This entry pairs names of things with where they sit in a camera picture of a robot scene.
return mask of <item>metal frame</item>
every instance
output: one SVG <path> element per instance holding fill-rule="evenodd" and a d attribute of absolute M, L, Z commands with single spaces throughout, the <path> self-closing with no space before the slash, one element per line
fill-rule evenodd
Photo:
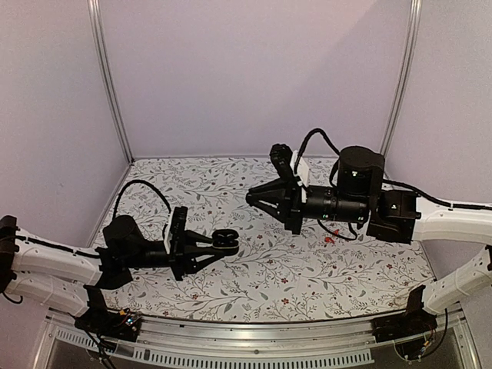
<path fill-rule="evenodd" d="M 421 0 L 411 0 L 411 10 L 408 20 L 407 40 L 405 42 L 404 57 L 401 64 L 400 75 L 398 78 L 397 88 L 390 110 L 390 116 L 384 131 L 384 137 L 381 144 L 380 153 L 387 156 L 394 131 L 397 126 L 397 120 L 400 115 L 401 106 L 404 100 L 404 94 L 407 87 L 408 76 L 410 74 L 411 64 L 414 57 L 415 45 L 417 42 L 418 28 L 421 19 Z M 98 55 L 99 66 L 101 68 L 101 76 L 108 97 L 109 108 L 115 124 L 118 140 L 120 141 L 121 149 L 128 163 L 132 163 L 135 159 L 132 154 L 130 143 L 125 129 L 125 124 L 121 116 L 121 110 L 116 95 L 111 69 L 109 67 L 108 53 L 106 50 L 105 37 L 102 27 L 101 10 L 99 0 L 88 0 L 89 15 L 91 18 L 92 34 L 94 36 L 95 49 Z"/>
<path fill-rule="evenodd" d="M 397 90 L 394 95 L 390 117 L 388 119 L 380 149 L 380 153 L 385 157 L 390 151 L 391 140 L 393 139 L 394 130 L 397 126 L 401 105 L 403 103 L 405 90 L 407 88 L 408 76 L 410 75 L 412 60 L 414 58 L 415 44 L 417 43 L 418 27 L 421 21 L 421 7 L 421 0 L 412 0 L 410 18 L 408 20 L 407 42 L 405 45 L 403 62 L 401 63 L 400 77 L 398 79 Z"/>
<path fill-rule="evenodd" d="M 111 76 L 109 68 L 108 53 L 106 51 L 106 43 L 104 32 L 102 30 L 101 11 L 99 8 L 99 0 L 88 0 L 89 15 L 91 17 L 92 35 L 94 36 L 95 50 L 98 55 L 99 67 L 101 68 L 101 76 L 105 86 L 106 95 L 108 97 L 111 116 L 115 124 L 116 134 L 120 141 L 121 149 L 126 161 L 130 164 L 133 162 L 133 154 L 131 153 L 130 143 L 125 130 L 125 124 L 121 117 L 121 111 L 116 97 L 115 84 Z"/>
<path fill-rule="evenodd" d="M 123 186 L 123 184 L 125 183 L 125 181 L 128 177 L 128 174 L 130 173 L 130 169 L 131 169 L 131 164 L 129 164 L 127 166 L 127 168 L 125 169 L 125 172 L 123 173 L 123 175 L 118 180 L 118 183 L 116 184 L 115 189 L 113 190 L 111 196 L 109 197 L 108 202 L 106 203 L 101 215 L 99 216 L 98 221 L 95 224 L 94 229 L 92 230 L 91 237 L 89 238 L 88 243 L 87 243 L 88 248 L 92 247 L 92 244 L 94 244 L 94 241 L 98 236 L 98 232 L 102 227 L 102 223 L 105 221 L 106 217 L 108 216 L 108 213 L 111 210 L 111 205 L 113 204 L 113 201 L 115 201 L 116 196 L 118 195 L 121 186 Z"/>
<path fill-rule="evenodd" d="M 306 369 L 311 368 L 310 365 L 323 367 L 320 366 L 323 360 L 331 358 L 333 362 L 334 358 L 354 357 L 376 347 L 394 344 L 393 341 L 376 343 L 371 334 L 371 318 L 367 316 L 308 323 L 228 324 L 144 317 L 138 341 L 118 341 L 114 355 L 166 367 L 189 367 L 192 360 L 197 364 L 197 361 L 203 361 L 208 363 L 208 367 L 217 365 L 217 368 L 223 369 L 233 368 L 234 363 L 244 363 L 244 368 L 248 364 L 248 367 L 257 369 L 265 366 L 271 369 L 286 368 L 289 365 L 287 363 L 297 362 L 304 363 Z M 440 330 L 443 329 L 444 319 L 444 316 L 437 319 Z M 54 339 L 94 350 L 85 334 L 73 327 L 73 320 L 69 316 L 50 311 L 46 324 L 48 330 L 38 352 L 35 368 L 45 368 Z M 470 330 L 459 304 L 449 309 L 448 327 L 457 335 L 464 367 L 479 369 L 480 363 Z M 397 343 L 417 337 L 420 335 L 397 340 Z M 366 360 L 372 361 L 372 357 L 366 356 Z"/>

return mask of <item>black clamp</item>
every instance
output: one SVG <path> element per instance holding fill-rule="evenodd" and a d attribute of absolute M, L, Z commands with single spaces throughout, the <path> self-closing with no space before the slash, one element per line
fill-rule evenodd
<path fill-rule="evenodd" d="M 302 188 L 292 171 L 291 158 L 292 150 L 287 145 L 273 145 L 270 160 L 280 178 L 250 188 L 246 202 L 283 223 L 287 231 L 300 234 L 303 219 Z"/>
<path fill-rule="evenodd" d="M 239 251 L 238 233 L 232 229 L 217 230 L 212 237 L 185 230 L 188 208 L 176 207 L 164 233 L 168 235 L 169 252 L 164 240 L 144 238 L 135 220 L 122 215 L 103 230 L 107 248 L 97 248 L 103 272 L 96 287 L 116 289 L 132 280 L 132 268 L 171 268 L 176 281 L 194 274 L 211 263 Z M 199 247 L 197 244 L 211 244 Z M 197 258 L 208 256 L 203 260 Z"/>

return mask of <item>metal vent grille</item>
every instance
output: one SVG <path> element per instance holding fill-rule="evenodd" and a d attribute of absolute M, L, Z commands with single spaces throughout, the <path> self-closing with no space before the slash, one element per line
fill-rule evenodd
<path fill-rule="evenodd" d="M 94 342 L 83 333 L 58 327 L 57 339 L 75 346 L 96 351 Z M 135 347 L 126 351 L 128 356 L 115 354 L 116 357 L 140 361 L 146 364 L 155 364 L 162 367 L 179 369 L 322 369 L 358 367 L 363 364 L 374 363 L 371 351 L 359 350 L 343 354 L 323 355 L 317 357 L 288 357 L 275 359 L 240 359 L 220 357 L 200 357 L 197 355 L 184 355 L 168 353 L 156 349 Z"/>

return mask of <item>floral tablecloth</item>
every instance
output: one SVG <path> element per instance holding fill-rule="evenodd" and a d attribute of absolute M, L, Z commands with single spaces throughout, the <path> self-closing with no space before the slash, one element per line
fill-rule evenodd
<path fill-rule="evenodd" d="M 311 183 L 326 185 L 334 160 L 307 161 Z M 311 220 L 299 236 L 284 231 L 244 200 L 248 188 L 276 177 L 266 158 L 136 161 L 127 181 L 150 181 L 171 206 L 188 206 L 187 229 L 203 234 L 236 229 L 240 251 L 182 282 L 168 268 L 134 271 L 132 283 L 104 292 L 108 306 L 206 321 L 326 320 L 400 309 L 408 291 L 431 278 L 419 244 L 376 241 L 364 229 L 356 241 L 343 241 L 328 237 Z M 118 213 L 133 216 L 148 239 L 161 238 L 168 220 L 161 200 L 139 184 L 127 190 Z M 344 224 L 327 226 L 350 235 Z M 104 245 L 100 231 L 93 246 Z"/>

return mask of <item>black bracket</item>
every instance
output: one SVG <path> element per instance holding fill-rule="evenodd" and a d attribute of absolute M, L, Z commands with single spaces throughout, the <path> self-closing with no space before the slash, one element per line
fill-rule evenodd
<path fill-rule="evenodd" d="M 377 211 L 371 212 L 366 234 L 381 241 L 410 244 L 417 212 L 417 195 L 411 191 L 382 191 Z"/>
<path fill-rule="evenodd" d="M 424 289 L 425 286 L 421 285 L 410 292 L 404 313 L 376 317 L 371 321 L 376 342 L 396 340 L 437 328 L 436 316 L 423 309 Z"/>
<path fill-rule="evenodd" d="M 246 202 L 284 224 L 287 231 L 301 233 L 301 188 L 291 168 L 292 150 L 285 144 L 275 144 L 270 150 L 270 160 L 277 170 L 271 182 L 250 188 Z"/>
<path fill-rule="evenodd" d="M 487 266 L 487 270 L 492 271 L 492 246 L 488 244 L 487 246 L 485 246 L 485 250 L 489 251 L 489 259 L 490 259 L 490 263 Z"/>
<path fill-rule="evenodd" d="M 211 238 L 186 230 L 187 213 L 185 206 L 176 207 L 170 224 L 165 226 L 165 232 L 169 233 L 169 253 L 164 240 L 145 239 L 129 215 L 113 220 L 103 230 L 108 247 L 96 249 L 101 255 L 103 272 L 96 287 L 116 289 L 127 284 L 132 281 L 129 271 L 132 268 L 171 268 L 176 281 L 182 281 L 186 274 L 194 274 L 223 257 L 237 254 L 239 235 L 235 230 L 217 230 Z M 211 246 L 198 247 L 197 243 Z"/>
<path fill-rule="evenodd" d="M 6 215 L 0 219 L 0 292 L 5 291 L 8 284 L 15 279 L 12 271 L 14 254 L 19 248 L 15 244 L 17 218 Z"/>
<path fill-rule="evenodd" d="M 89 309 L 74 317 L 75 327 L 97 335 L 136 342 L 141 328 L 141 314 L 128 309 L 119 313 L 108 311 L 105 299 L 98 288 L 85 286 Z"/>

